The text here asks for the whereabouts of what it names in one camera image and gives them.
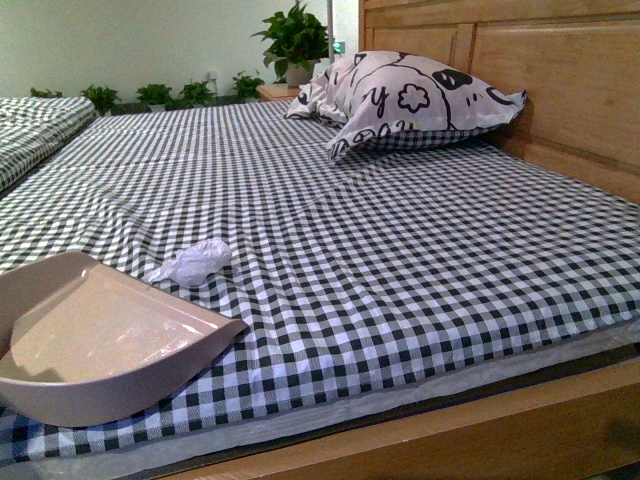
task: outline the plastic bag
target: plastic bag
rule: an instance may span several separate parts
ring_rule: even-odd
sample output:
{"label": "plastic bag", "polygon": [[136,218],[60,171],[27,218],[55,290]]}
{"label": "plastic bag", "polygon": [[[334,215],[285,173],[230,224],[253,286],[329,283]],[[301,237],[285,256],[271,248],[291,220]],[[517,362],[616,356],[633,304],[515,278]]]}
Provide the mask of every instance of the plastic bag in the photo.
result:
{"label": "plastic bag", "polygon": [[170,278],[180,285],[196,287],[205,283],[207,276],[231,262],[231,249],[220,238],[199,242],[186,250],[178,250],[176,258],[165,260],[160,268],[149,272],[143,280],[156,283]]}

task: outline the beige dustpan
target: beige dustpan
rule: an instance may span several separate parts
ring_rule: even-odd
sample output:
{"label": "beige dustpan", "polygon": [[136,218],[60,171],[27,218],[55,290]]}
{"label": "beige dustpan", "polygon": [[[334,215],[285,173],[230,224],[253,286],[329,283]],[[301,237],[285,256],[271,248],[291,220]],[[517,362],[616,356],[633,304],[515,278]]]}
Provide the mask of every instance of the beige dustpan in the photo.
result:
{"label": "beige dustpan", "polygon": [[0,402],[52,425],[118,420],[177,390],[246,326],[63,253],[0,275]]}

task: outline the wooden bed frame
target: wooden bed frame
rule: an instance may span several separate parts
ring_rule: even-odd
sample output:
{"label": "wooden bed frame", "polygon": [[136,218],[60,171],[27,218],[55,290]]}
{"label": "wooden bed frame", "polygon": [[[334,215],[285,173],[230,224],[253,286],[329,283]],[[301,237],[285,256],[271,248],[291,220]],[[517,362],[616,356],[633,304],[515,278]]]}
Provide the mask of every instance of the wooden bed frame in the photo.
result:
{"label": "wooden bed frame", "polygon": [[[640,203],[639,1],[360,0],[360,50],[527,89],[490,141]],[[640,461],[639,412],[636,359],[169,478],[580,479]]]}

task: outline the houseplant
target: houseplant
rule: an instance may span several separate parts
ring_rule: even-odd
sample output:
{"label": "houseplant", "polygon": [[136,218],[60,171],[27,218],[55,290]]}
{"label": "houseplant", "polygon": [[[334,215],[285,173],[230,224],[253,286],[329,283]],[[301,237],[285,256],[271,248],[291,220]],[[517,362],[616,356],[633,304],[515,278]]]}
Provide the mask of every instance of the houseplant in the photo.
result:
{"label": "houseplant", "polygon": [[262,80],[257,75],[257,70],[256,77],[245,75],[243,70],[242,72],[238,72],[238,75],[233,77],[236,95],[240,100],[244,100],[245,102],[247,102],[251,101],[251,99],[260,98],[260,94],[258,93],[257,88],[259,85],[264,85],[264,80]]}
{"label": "houseplant", "polygon": [[215,103],[213,92],[209,90],[207,83],[209,82],[205,80],[185,85],[180,92],[183,107],[193,108],[198,105],[210,107],[213,105]]}
{"label": "houseplant", "polygon": [[48,88],[46,90],[36,90],[35,88],[32,87],[30,92],[32,97],[39,97],[39,98],[61,98],[62,97],[62,92],[59,92],[57,90],[55,92],[52,92]]}
{"label": "houseplant", "polygon": [[93,84],[82,90],[81,93],[93,102],[96,111],[103,116],[110,115],[116,100],[121,100],[117,90],[112,90],[109,87],[94,87]]}
{"label": "houseplant", "polygon": [[285,76],[290,87],[307,83],[314,65],[329,56],[327,28],[305,8],[296,2],[287,15],[276,12],[262,21],[269,25],[267,30],[252,35],[262,36],[262,41],[273,40],[264,52],[264,64],[273,63],[276,75]]}
{"label": "houseplant", "polygon": [[150,83],[146,87],[140,87],[137,91],[138,100],[152,112],[163,112],[167,104],[171,104],[171,87],[164,83]]}

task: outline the plant pot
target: plant pot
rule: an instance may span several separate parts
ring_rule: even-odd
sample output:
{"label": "plant pot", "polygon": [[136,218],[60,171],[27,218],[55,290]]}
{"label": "plant pot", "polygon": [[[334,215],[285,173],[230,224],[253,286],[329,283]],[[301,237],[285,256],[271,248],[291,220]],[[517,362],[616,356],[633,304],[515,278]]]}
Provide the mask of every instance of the plant pot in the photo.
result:
{"label": "plant pot", "polygon": [[318,63],[318,60],[309,60],[309,63],[311,64],[311,70],[307,70],[302,65],[290,63],[287,72],[284,74],[287,85],[290,87],[299,87],[300,85],[309,83],[311,77],[313,77],[313,68],[316,66],[316,63]]}

